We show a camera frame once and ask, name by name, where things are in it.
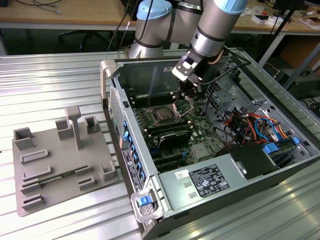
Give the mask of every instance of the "blue latch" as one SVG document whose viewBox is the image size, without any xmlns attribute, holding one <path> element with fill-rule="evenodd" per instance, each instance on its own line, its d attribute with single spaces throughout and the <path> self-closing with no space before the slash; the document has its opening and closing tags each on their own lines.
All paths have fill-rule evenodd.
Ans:
<svg viewBox="0 0 320 240">
<path fill-rule="evenodd" d="M 296 136 L 292 138 L 292 141 L 294 142 L 295 145 L 298 145 L 300 143 L 299 138 L 297 138 Z"/>
<path fill-rule="evenodd" d="M 137 202 L 140 208 L 153 203 L 152 198 L 149 195 L 138 198 Z"/>
<path fill-rule="evenodd" d="M 123 140 L 127 141 L 129 137 L 129 132 L 125 131 L 124 135 L 123 135 Z"/>
<path fill-rule="evenodd" d="M 144 171 L 142 171 L 142 172 L 140 173 L 140 176 L 141 176 L 142 180 L 145 180 L 145 179 L 146 179 L 146 175 L 145 175 Z"/>
<path fill-rule="evenodd" d="M 136 152 L 133 154 L 133 158 L 134 158 L 134 163 L 137 163 L 137 160 L 139 159 L 139 157 Z"/>
<path fill-rule="evenodd" d="M 264 148 L 263 148 L 263 151 L 266 154 L 270 154 L 270 153 L 273 153 L 278 150 L 279 150 L 279 148 L 277 147 L 277 145 L 274 142 L 264 145 Z"/>
<path fill-rule="evenodd" d="M 137 170 L 139 171 L 141 168 L 142 168 L 142 165 L 141 165 L 141 162 L 138 162 L 138 164 L 137 164 Z"/>
</svg>

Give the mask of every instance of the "power supply label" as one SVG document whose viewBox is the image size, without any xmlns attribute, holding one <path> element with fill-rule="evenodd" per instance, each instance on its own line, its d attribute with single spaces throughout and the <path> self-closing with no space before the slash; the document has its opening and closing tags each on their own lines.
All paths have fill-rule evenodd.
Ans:
<svg viewBox="0 0 320 240">
<path fill-rule="evenodd" d="M 216 164 L 191 171 L 189 176 L 202 198 L 230 188 Z"/>
<path fill-rule="evenodd" d="M 142 190 L 142 186 L 139 180 L 139 176 L 136 172 L 135 163 L 132 161 L 130 157 L 130 153 L 128 150 L 123 150 L 122 155 L 125 161 L 126 168 L 130 175 L 131 183 L 135 189 L 136 192 L 140 192 Z"/>
</svg>

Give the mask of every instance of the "blue wire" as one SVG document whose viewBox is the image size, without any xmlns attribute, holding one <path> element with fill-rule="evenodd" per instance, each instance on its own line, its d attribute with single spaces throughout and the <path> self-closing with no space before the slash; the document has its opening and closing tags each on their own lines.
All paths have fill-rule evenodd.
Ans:
<svg viewBox="0 0 320 240">
<path fill-rule="evenodd" d="M 184 151 L 184 152 L 182 153 L 183 158 L 186 158 L 186 156 L 187 156 L 188 153 L 189 153 L 189 149 L 188 149 L 187 151 Z"/>
<path fill-rule="evenodd" d="M 254 129 L 255 129 L 256 133 L 257 133 L 259 136 L 261 136 L 261 137 L 263 137 L 264 139 L 266 139 L 266 140 L 268 141 L 268 143 L 269 143 L 269 139 L 268 139 L 265 135 L 261 134 L 261 133 L 259 132 L 259 130 L 258 130 L 258 121 L 259 121 L 260 119 L 266 120 L 266 121 L 271 125 L 272 130 L 274 131 L 274 133 L 275 133 L 275 135 L 277 136 L 277 138 L 280 139 L 280 140 L 283 140 L 283 137 L 277 132 L 274 124 L 273 124 L 269 119 L 267 119 L 267 118 L 265 118 L 265 117 L 260 117 L 260 118 L 258 118 L 258 119 L 255 121 L 255 123 L 254 123 Z"/>
</svg>

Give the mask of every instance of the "slotted metal table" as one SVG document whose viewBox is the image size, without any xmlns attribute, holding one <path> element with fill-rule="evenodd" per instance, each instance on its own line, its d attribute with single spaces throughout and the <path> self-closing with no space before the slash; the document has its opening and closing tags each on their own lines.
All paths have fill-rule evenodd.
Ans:
<svg viewBox="0 0 320 240">
<path fill-rule="evenodd" d="M 165 52 L 167 56 L 181 54 L 179 50 Z M 123 179 L 25 217 L 16 213 L 11 150 L 14 129 L 28 126 L 37 132 L 55 128 L 55 120 L 65 117 L 64 107 L 79 105 L 82 121 L 91 115 L 99 121 L 113 161 L 119 166 L 101 106 L 100 62 L 124 57 L 114 52 L 0 57 L 1 239 L 141 239 Z M 284 96 L 283 88 L 257 64 L 249 68 L 320 138 L 316 117 L 293 97 Z M 246 91 L 259 99 L 260 93 L 246 84 L 245 75 L 240 77 Z M 158 239 L 320 239 L 319 199 L 317 162 L 278 186 Z"/>
</svg>

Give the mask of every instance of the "motherboard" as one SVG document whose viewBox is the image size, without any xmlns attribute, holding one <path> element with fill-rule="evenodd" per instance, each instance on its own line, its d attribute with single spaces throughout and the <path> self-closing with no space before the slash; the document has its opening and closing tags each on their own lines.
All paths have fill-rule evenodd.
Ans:
<svg viewBox="0 0 320 240">
<path fill-rule="evenodd" d="M 225 146 L 201 105 L 188 97 L 152 105 L 133 112 L 159 172 L 208 160 Z"/>
</svg>

